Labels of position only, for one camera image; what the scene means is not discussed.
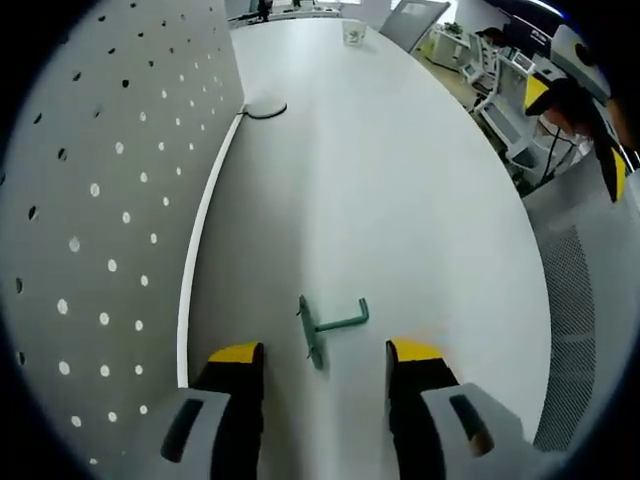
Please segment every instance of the white perforated wall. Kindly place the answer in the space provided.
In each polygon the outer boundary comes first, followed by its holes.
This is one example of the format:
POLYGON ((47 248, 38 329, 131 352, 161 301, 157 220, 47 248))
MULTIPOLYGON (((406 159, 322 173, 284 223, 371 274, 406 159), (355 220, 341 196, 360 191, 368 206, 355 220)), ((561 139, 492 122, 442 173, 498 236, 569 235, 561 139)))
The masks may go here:
POLYGON ((45 414, 101 476, 176 388, 194 217, 242 103, 221 0, 111 0, 55 51, 12 132, 7 328, 45 414))

